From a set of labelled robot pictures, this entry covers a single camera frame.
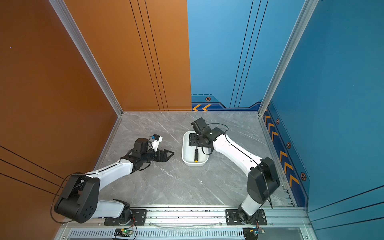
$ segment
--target screwdriver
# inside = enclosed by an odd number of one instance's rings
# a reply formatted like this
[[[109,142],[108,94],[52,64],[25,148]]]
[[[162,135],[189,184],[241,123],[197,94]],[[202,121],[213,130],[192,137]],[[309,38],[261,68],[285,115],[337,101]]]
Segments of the screwdriver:
[[[195,162],[199,162],[199,151],[197,150],[197,147],[195,150]]]

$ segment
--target orange chevron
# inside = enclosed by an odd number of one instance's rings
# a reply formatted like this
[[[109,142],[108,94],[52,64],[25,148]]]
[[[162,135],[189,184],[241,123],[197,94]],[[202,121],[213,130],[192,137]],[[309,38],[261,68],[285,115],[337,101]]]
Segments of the orange chevron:
[[[207,107],[209,107],[209,106],[211,106],[211,104],[208,104],[207,106],[203,107],[203,110],[204,110],[204,111],[208,111],[208,110],[207,110]]]
[[[266,119],[271,118],[270,116],[265,116],[265,125],[266,125]]]
[[[273,142],[273,136],[274,136],[274,135],[279,136],[279,135],[277,134],[277,132],[272,131],[272,142]]]
[[[294,176],[289,175],[289,186],[291,186],[291,188],[292,188],[292,180],[294,180],[297,184],[300,184],[299,180],[297,180]]]
[[[200,107],[201,106],[201,104],[198,104],[198,105],[196,105],[194,108],[192,108],[193,110],[195,110],[196,112],[198,111],[196,108],[198,108],[198,107]]]
[[[274,125],[272,123],[268,123],[268,132],[271,132],[271,126],[274,127]]]
[[[284,163],[284,172],[285,174],[287,174],[287,167],[289,167],[290,169],[293,170],[293,167],[291,165],[289,165],[287,162]]]
[[[285,152],[280,151],[280,162],[281,162],[281,156],[286,156],[286,157],[288,157],[287,154],[286,154]]]

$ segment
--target gray marble floor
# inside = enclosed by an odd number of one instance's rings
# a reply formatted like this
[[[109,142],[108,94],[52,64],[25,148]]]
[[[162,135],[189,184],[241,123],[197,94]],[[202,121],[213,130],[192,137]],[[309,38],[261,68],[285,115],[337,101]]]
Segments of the gray marble floor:
[[[271,157],[256,113],[249,112],[125,112],[102,166],[118,161],[139,137],[163,137],[159,149],[174,151],[168,162],[152,162],[106,186],[101,200],[121,199],[131,205],[239,205],[247,195],[247,177],[219,152],[209,156],[201,167],[190,167],[181,158],[182,137],[193,130],[191,122],[203,117],[206,123],[229,127],[228,136],[262,158]],[[283,187],[271,196],[273,205],[290,205]]]

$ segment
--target white tray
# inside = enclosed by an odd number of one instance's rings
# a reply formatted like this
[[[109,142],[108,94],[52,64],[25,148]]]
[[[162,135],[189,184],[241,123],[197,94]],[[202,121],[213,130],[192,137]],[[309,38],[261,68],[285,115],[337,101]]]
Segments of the white tray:
[[[201,150],[201,147],[198,147],[198,153],[199,153],[199,161],[195,162],[195,150],[196,147],[189,146],[189,134],[195,133],[195,131],[188,131],[184,133],[183,137],[183,150],[182,150],[182,159],[184,163],[188,166],[203,166],[207,163],[208,156],[203,153]],[[204,152],[209,153],[210,149],[207,147],[204,147]]]

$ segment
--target ventilation grille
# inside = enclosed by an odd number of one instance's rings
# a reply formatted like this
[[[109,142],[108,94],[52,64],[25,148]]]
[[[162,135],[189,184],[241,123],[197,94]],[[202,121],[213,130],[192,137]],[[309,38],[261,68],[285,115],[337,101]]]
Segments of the ventilation grille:
[[[114,239],[114,228],[73,228],[69,239]],[[242,228],[217,228],[206,231],[180,231],[163,230],[158,228],[138,229],[135,240],[149,239],[244,239]],[[129,237],[116,237],[116,239],[131,239]]]
[[[73,228],[69,239],[112,239],[114,228]]]

